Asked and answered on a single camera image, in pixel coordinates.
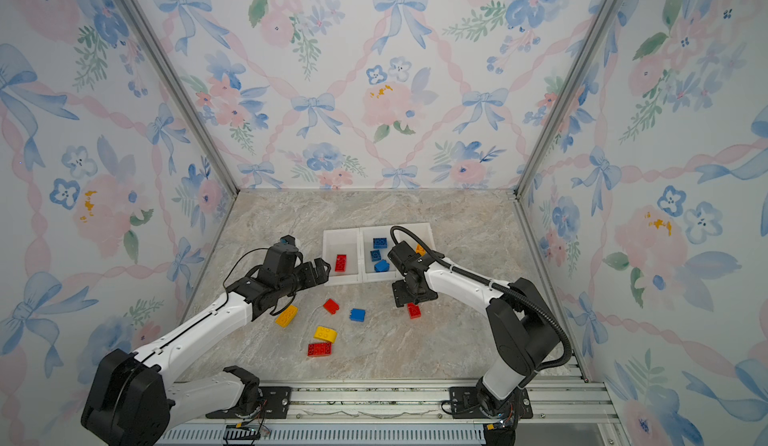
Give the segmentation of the white three-compartment bin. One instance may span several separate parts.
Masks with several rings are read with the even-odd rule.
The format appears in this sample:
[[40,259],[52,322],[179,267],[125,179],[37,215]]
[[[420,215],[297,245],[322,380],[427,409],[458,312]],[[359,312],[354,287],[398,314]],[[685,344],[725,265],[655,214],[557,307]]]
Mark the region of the white three-compartment bin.
[[[394,246],[390,235],[391,224],[364,226],[344,229],[325,230],[323,232],[321,257],[331,265],[328,285],[362,284],[369,282],[392,282],[402,278],[397,269],[389,262],[388,253]],[[374,237],[385,237],[388,248],[375,249],[372,245]],[[376,262],[371,260],[370,251],[379,250],[381,260],[390,263],[388,272],[374,271]],[[343,273],[334,271],[336,256],[347,255],[347,268]]]

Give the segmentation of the long red lego brick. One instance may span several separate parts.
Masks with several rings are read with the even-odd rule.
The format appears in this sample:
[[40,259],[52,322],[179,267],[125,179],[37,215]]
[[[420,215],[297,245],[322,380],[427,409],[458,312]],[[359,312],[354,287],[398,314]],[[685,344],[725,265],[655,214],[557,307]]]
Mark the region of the long red lego brick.
[[338,273],[343,273],[346,271],[346,268],[347,268],[347,255],[338,254],[335,260],[334,271]]

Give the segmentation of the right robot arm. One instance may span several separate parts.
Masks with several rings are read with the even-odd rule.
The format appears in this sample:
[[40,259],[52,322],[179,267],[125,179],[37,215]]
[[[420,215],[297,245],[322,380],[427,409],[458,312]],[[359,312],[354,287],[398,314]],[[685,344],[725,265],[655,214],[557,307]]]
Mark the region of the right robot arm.
[[388,253],[402,278],[393,283],[396,305],[419,305],[447,295],[478,311],[488,321],[496,359],[476,386],[484,415],[514,411],[525,387],[541,371],[567,364],[573,348],[537,287],[526,278],[503,283],[448,261],[405,241]]

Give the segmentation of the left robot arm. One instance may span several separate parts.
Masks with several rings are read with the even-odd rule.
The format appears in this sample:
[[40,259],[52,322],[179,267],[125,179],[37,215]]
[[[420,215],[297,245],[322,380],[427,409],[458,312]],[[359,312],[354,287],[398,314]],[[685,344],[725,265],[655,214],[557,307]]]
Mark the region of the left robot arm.
[[305,260],[291,236],[266,248],[263,261],[227,279],[213,303],[171,332],[133,351],[115,349],[98,364],[81,425],[108,445],[153,445],[182,423],[222,411],[248,421],[267,402],[259,378],[239,366],[188,382],[180,376],[229,334],[264,314],[278,316],[282,298],[325,284],[332,266]]

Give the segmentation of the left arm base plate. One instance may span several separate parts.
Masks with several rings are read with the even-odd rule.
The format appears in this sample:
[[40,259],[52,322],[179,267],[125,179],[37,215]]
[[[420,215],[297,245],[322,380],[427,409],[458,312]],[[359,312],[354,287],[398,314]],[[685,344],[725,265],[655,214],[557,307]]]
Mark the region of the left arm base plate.
[[246,411],[245,406],[236,405],[227,410],[218,410],[207,413],[206,419],[286,419],[291,404],[293,389],[289,386],[261,386],[256,400],[249,404],[251,410]]

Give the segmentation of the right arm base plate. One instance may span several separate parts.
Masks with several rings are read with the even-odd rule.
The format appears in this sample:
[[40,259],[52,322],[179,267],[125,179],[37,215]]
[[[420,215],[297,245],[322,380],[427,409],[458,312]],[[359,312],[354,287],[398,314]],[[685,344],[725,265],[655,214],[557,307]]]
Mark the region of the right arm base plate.
[[441,409],[454,419],[483,419],[505,421],[532,419],[533,411],[528,391],[515,388],[506,398],[498,399],[483,388],[453,386]]

